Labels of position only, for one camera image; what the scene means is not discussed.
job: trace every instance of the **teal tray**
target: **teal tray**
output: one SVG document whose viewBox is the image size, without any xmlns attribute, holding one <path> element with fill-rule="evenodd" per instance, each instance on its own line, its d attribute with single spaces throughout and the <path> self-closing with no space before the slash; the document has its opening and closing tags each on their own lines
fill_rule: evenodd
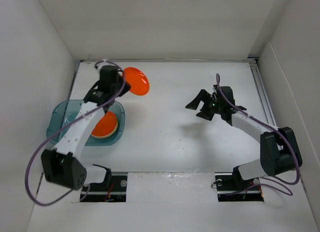
<svg viewBox="0 0 320 232">
<path fill-rule="evenodd" d="M 47 138 L 52 136 L 63 126 L 74 121 L 80 111 L 82 103 L 83 100 L 74 99 L 66 100 L 58 104 L 52 112 L 51 121 L 46 130 Z M 85 143 L 85 146 L 110 146 L 121 138 L 124 132 L 126 121 L 124 107 L 119 102 L 115 101 L 114 104 L 110 106 L 109 111 L 113 112 L 118 120 L 118 128 L 116 129 L 115 133 L 108 138 L 94 138 L 90 135 Z M 60 134 L 51 139 L 50 142 L 54 145 L 58 143 L 67 133 L 68 129 L 69 128 L 66 128 L 64 131 L 60 132 Z"/>
</svg>

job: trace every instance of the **white table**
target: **white table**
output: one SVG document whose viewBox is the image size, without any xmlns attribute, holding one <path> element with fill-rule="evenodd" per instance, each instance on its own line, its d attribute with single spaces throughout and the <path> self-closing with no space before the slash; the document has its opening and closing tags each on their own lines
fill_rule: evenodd
<svg viewBox="0 0 320 232">
<path fill-rule="evenodd" d="M 230 172 L 259 158 L 260 147 L 219 115 L 209 122 L 185 105 L 200 89 L 211 91 L 220 73 L 221 84 L 233 89 L 236 104 L 266 120 L 248 63 L 119 64 L 142 70 L 150 91 L 146 96 L 126 94 L 117 99 L 126 116 L 122 138 L 111 146 L 85 147 L 82 162 L 132 172 L 127 202 L 79 203 L 80 192 L 75 191 L 51 207 L 35 206 L 29 232 L 318 231 L 301 183 L 291 188 L 292 197 L 263 189 L 265 202 L 218 202 L 210 188 L 214 172 Z M 98 78 L 93 63 L 82 62 L 71 99 L 82 99 Z M 281 177 L 293 181 L 295 173 Z M 50 201 L 65 191 L 42 180 L 38 199 Z"/>
</svg>

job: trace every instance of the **orange disc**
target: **orange disc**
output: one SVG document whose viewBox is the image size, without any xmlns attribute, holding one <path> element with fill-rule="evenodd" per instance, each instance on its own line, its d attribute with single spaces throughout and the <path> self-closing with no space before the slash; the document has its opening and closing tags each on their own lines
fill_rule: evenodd
<svg viewBox="0 0 320 232">
<path fill-rule="evenodd" d="M 112 136 L 118 128 L 118 120 L 114 113 L 108 111 L 96 124 L 91 135 L 97 139 L 104 139 Z"/>
<path fill-rule="evenodd" d="M 147 76 L 137 68 L 128 67 L 124 70 L 125 80 L 131 85 L 130 92 L 137 96 L 144 96 L 149 91 Z"/>
</svg>

